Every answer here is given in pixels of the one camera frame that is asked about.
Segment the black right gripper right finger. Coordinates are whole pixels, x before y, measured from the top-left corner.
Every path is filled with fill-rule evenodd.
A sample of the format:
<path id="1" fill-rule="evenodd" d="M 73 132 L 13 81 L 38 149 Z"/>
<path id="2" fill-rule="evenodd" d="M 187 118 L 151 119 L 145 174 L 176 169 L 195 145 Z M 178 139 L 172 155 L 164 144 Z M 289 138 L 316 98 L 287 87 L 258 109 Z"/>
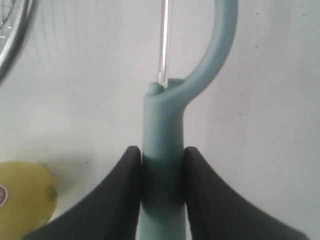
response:
<path id="1" fill-rule="evenodd" d="M 183 190 L 194 240 L 306 240 L 234 191 L 193 146 L 183 153 Z"/>

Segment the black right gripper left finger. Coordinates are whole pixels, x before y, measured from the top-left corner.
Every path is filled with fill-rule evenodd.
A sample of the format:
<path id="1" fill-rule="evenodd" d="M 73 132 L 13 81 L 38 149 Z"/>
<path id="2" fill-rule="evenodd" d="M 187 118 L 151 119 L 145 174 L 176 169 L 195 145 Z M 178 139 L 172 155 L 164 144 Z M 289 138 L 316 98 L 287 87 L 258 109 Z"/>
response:
<path id="1" fill-rule="evenodd" d="M 130 146 L 84 199 L 26 240 L 134 240 L 142 192 L 141 152 Z"/>

